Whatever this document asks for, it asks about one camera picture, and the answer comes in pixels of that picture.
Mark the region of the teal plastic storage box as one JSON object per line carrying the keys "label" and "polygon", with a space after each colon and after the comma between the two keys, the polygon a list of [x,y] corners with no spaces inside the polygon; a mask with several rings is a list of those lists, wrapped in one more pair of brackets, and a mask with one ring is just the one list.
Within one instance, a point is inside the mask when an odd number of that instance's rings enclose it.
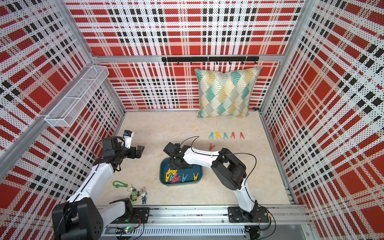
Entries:
{"label": "teal plastic storage box", "polygon": [[[166,183],[166,173],[170,169],[170,158],[165,158],[161,164],[160,164],[160,173],[159,173],[159,180],[160,182],[168,187],[171,186],[177,186],[177,185],[187,185],[187,184],[196,184],[198,183],[202,177],[203,177],[203,167],[198,165],[193,165],[191,169],[183,169],[183,170],[177,170],[177,173],[181,178],[176,183]],[[198,180],[194,182],[193,173],[199,173]],[[184,183],[182,183],[182,176],[188,174],[188,177]]]}

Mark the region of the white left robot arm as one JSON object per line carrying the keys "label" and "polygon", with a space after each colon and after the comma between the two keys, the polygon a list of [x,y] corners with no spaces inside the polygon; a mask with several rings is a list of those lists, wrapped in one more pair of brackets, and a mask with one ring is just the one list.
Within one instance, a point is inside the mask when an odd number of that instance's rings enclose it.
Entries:
{"label": "white left robot arm", "polygon": [[98,240],[113,221],[125,214],[134,214],[129,198],[112,202],[98,210],[93,198],[97,197],[108,179],[121,170],[124,159],[139,159],[143,146],[131,145],[134,133],[125,131],[122,137],[102,140],[103,151],[79,189],[65,202],[52,210],[54,238],[56,240]]}

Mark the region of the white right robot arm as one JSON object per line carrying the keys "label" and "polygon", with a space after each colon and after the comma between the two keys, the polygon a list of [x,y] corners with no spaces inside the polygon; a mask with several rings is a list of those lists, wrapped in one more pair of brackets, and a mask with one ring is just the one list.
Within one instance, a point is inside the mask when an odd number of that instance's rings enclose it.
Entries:
{"label": "white right robot arm", "polygon": [[169,142],[164,152],[170,157],[171,170],[189,169],[194,165],[211,169],[219,181],[234,192],[239,208],[249,216],[256,214],[258,203],[249,190],[247,167],[229,149],[208,152]]}

